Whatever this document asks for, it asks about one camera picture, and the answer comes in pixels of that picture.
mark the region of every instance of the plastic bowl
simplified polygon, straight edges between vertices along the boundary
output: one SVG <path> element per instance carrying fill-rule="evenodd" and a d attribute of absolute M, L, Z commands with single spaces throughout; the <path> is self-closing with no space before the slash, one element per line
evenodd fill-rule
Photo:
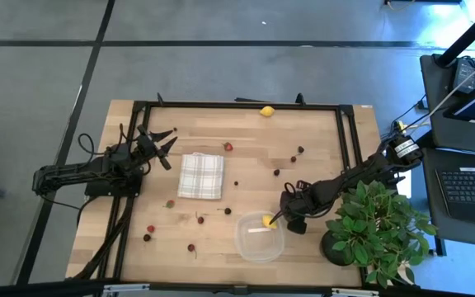
<path fill-rule="evenodd" d="M 280 219 L 276 229 L 263 225 L 263 215 L 274 216 L 270 211 L 245 214 L 236 225 L 234 237 L 241 257 L 250 262 L 265 263 L 276 259 L 284 251 L 284 231 Z"/>

